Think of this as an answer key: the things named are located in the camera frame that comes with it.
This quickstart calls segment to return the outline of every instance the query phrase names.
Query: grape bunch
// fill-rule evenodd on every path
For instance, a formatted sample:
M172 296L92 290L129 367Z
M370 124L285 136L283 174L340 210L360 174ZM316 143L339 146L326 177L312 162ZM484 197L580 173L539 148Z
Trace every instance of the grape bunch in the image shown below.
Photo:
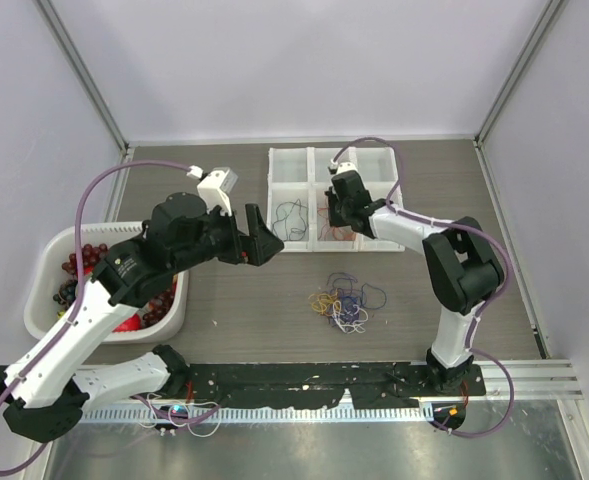
M100 262L109 251L109 247L101 243L98 247L87 243L83 246L83 275L89 275L98 262ZM54 294L53 300L61 305L62 310L58 312L59 318L62 317L65 312L76 300L77 286L78 286L78 271L76 267L76 254L70 253L69 262L65 262L61 265L61 268L70 275L70 278L63 282L56 294ZM131 332L141 330L156 325L158 322L165 318L167 312L172 308L174 303L174 296L176 294L176 279L172 287L168 288L163 293L155 296L150 302L139 310L136 314L128 318L121 325L114 329L114 332Z

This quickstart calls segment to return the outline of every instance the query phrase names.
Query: gray table surface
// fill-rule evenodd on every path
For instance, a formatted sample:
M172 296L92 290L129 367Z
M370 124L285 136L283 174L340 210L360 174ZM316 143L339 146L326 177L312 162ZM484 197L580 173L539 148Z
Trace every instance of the gray table surface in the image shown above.
M134 160L172 160L205 169L231 167L239 176L231 199L245 228L245 203L266 208L267 154L272 146L287 145L137 148ZM471 141L405 141L399 146L406 163L403 197L407 208L439 218L473 216L485 231L502 238ZM169 169L131 170L118 219L148 218L157 203L177 191L195 191L195 185ZM309 295L324 289L328 275L337 271L350 272L387 292L387 305L373 312L363 334L342 334L310 308ZM193 268L189 282L185 324L168 343L192 362L419 360L424 359L438 326L440 305L425 261L409 250L284 253L260 268L212 261ZM475 346L501 359L540 358L515 284L484 315ZM121 362L150 347L102 346L89 361Z

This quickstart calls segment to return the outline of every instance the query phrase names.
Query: colored wire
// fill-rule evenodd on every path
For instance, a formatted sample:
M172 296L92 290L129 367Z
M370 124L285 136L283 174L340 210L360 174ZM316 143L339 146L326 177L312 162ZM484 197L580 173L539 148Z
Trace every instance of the colored wire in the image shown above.
M216 402L193 403L193 404L191 404L191 405L188 405L187 403L178 403L178 404L177 404L177 403L172 403L172 405L174 405L174 406L176 406L176 405L180 405L180 406L184 407L186 410L189 410L189 408L188 408L188 407L204 407L204 406L206 406L206 405L213 405L214 407L220 408L220 405L219 405L218 403L216 403ZM187 427L187 430L188 430L188 431L189 431L189 432L190 432L192 435L194 435L195 437L199 437L199 438L207 438L207 437L211 437L212 435L214 435L214 434L216 433L216 431L217 431L217 430L220 428L220 426L221 426L221 423L223 422L223 416L222 416L222 415L219 415L219 417L218 417L218 423L216 424L216 426L214 427L214 429L213 429L211 432L209 432L209 433L207 433L207 434L203 435L203 434L200 434L200 433L196 433L196 432L194 432L194 431L192 430L192 427L191 427L191 425L190 425L190 423L189 423L189 422L184 422L184 423L176 423L176 422L175 422L175 421L172 419L172 409L171 409L171 408L170 408L170 409L168 410L168 412L167 412L167 417L168 417L168 420L169 420L169 422L170 422L172 425L174 425L175 427L177 427L177 428L183 428L183 427Z
M510 373L507 371L507 368L505 368L505 366L498 359L492 357L491 355L489 355L481 350L472 348L472 339L474 338L474 333L476 332L476 327L478 326L478 322L480 321L481 315L483 314L483 312L485 312L485 310L492 303L494 303L499 297L501 297L505 293L505 291L507 290L507 288L509 287L509 285L511 283L512 277L514 276L514 270L512 267L512 262L510 260L510 256L507 253L507 250L505 250L505 248L503 247L503 245L501 245L496 239L494 239L494 237L492 237L491 235L488 235L487 233L483 232L482 230L479 230L474 227L470 227L468 225L461 225L456 222L448 222L448 221L444 221L444 220L438 220L438 219L434 219L434 218L424 217L422 215L417 215L415 213L409 212L409 211L401 209L401 208L396 208L392 203L392 196L394 195L394 192L396 191L397 188L399 189L399 191L401 190L401 183L402 183L402 180L405 178L405 173L404 173L403 157L401 156L400 151L398 150L396 145L394 145L393 143L388 142L387 140L384 140L384 139L378 138L378 137L357 138L356 140L353 140L353 141L349 142L347 145L343 146L343 148L341 148L337 152L337 154L334 156L331 163L333 165L337 165L338 159L348 148L353 147L353 146L355 146L359 143L362 143L362 142L367 142L367 141L377 142L382 145L385 145L385 146L391 148L392 151L394 152L394 158L395 158L395 161L398 165L399 176L386 197L386 204L387 204L387 208L389 210L394 212L396 215L399 215L401 217L405 217L409 220L414 220L414 221L422 223L424 225L430 225L430 226L433 225L435 227L445 228L445 229L453 228L456 230L460 230L460 231L463 231L466 233L471 233L473 235L476 235L476 236L482 238L483 240L485 240L486 242L488 242L490 245L492 245L494 247L494 249L499 253L499 256L503 259L503 264L505 265L505 280L496 289L496 291L485 301L485 303L483 303L478 308L478 310L474 314L474 317L472 318L472 322L470 323L470 327L469 327L467 334L465 336L465 348L467 348L468 351L471 353L476 352L478 355L480 355L484 358L487 358L488 360L491 360L503 371L503 373L505 374L505 377L507 378L507 383L510 388L510 400L509 400L509 403L507 406L507 411L505 412L505 416L501 419L501 421L496 426L494 426L493 428L486 430L484 432L480 432L477 434L456 432L456 431L451 432L453 435L465 437L465 438L478 438L478 437L483 437L485 435L489 435L490 433L494 433L494 432L500 430L503 426L505 426L505 424L507 423L507 420L509 419L510 415L512 414L512 410L514 408L514 383L512 381L512 377L510 376ZM439 428L441 430L448 431L448 429L446 427L444 427L443 425L441 425Z
M157 418L162 418L163 420L167 420L168 422L170 421L170 417L167 412L164 412L163 410L156 408L154 405L152 405L152 402L148 402L141 395L134 395L134 396L132 396L132 398L147 405L148 408L150 408L151 410L154 411ZM190 418L188 415L175 414L174 418L179 418L181 420L185 420L185 424L198 425L199 423L202 423L203 421L205 421L206 419L208 419L209 417L214 415L216 412L218 412L220 410L220 408L221 408L221 406L217 404L217 406L211 408L208 412L205 412L204 414L199 415L198 417Z
M160 395L157 395L156 393L148 393L147 394L147 402L148 403L152 403L152 399L150 398L150 396L154 395L156 398L155 400L158 400L159 398L161 398ZM159 418L156 416L156 412L154 412L154 410L150 410L152 412L152 415L154 415L154 423L151 423L149 425L144 425L142 422L139 422L139 425L143 428L154 428L156 427L156 425L158 424L158 420Z
M329 219L329 208L327 206L318 208L316 210L319 217L325 219L325 223L321 227L318 234L318 240L326 240L328 235L331 233L334 240L339 242L354 242L356 241L356 233L349 230L349 227L332 227Z
M365 283L360 289L355 285L358 279L346 272L332 273L327 277L327 292L315 293L309 296L312 310L328 318L331 326L338 327L343 333L364 333L363 326L369 320L367 309L378 310L387 303L387 295L381 288ZM378 306L367 304L365 287L369 287L383 295L383 301Z
M286 208L286 206L289 206L289 205L291 205L292 207L289 209L289 211L286 213L286 215L283 218L281 218L279 216L279 212L282 212ZM294 209L296 207L298 207L298 216L300 218L300 221L303 224L303 228L291 227L288 230L287 220L290 218L290 216L292 216L292 212L294 211ZM305 205L303 205L303 203L301 202L300 199L297 199L295 202L283 202L283 203L279 204L276 207L276 210L274 210L274 213L276 214L276 221L272 223L272 233L274 235L276 235L281 240L287 241L287 242L299 242L305 238L305 234L307 233L307 230L309 229L309 224L306 220L307 219L307 207ZM280 223L283 223L284 236L279 235L277 232L276 226Z
M190 403L192 401L193 398L193 384L192 381L190 380L190 382L187 384L187 397L185 397L185 402Z

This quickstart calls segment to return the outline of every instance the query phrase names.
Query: red object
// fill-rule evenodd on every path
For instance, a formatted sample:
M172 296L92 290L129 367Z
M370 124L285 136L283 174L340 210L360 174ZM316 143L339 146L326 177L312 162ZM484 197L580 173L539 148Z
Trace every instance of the red object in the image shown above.
M194 392L192 391L192 382L190 381L187 384L187 397L185 398L185 401L187 403L190 403L192 401L192 398L194 398Z
M138 313L135 313L130 318L125 320L121 323L118 327L116 327L113 331L114 332L135 332L142 328L141 325L141 317L138 316Z

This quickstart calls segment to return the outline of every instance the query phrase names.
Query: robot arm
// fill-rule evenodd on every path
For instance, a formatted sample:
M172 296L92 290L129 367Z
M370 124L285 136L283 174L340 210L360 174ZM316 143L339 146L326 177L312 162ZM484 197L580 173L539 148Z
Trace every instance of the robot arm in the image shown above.
M473 361L469 349L478 321L475 313L504 280L489 243L468 232L435 226L417 214L398 215L385 200L372 200L350 162L338 165L325 194L331 226L350 226L354 232L396 242L425 256L432 289L441 303L438 333L427 352L430 380L441 390L458 388ZM471 217L456 224L480 230Z
M79 313L72 309L16 363L0 366L0 394L30 359L67 324L68 332L8 397L10 429L38 442L67 433L84 412L140 392L176 395L188 368L171 347L159 345L138 359L96 370L78 370L124 319L172 284L176 273L213 258L263 265L283 249L265 226L257 205L245 211L249 234L238 230L227 194L236 182L229 169L202 171L199 196L179 192L157 205L143 232L113 245L87 281Z

